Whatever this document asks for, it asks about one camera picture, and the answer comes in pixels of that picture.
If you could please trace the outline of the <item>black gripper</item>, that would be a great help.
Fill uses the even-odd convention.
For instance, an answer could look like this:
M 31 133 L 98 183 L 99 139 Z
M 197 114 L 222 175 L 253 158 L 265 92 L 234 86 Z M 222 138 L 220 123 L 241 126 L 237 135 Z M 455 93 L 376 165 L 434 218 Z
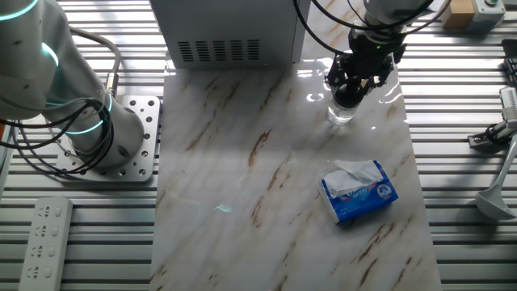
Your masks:
M 352 30 L 349 33 L 351 54 L 336 54 L 325 82 L 333 95 L 350 95 L 347 69 L 353 78 L 364 79 L 364 91 L 383 86 L 393 63 L 398 64 L 406 50 L 403 33 L 394 33 L 384 40 L 371 39 L 366 32 Z

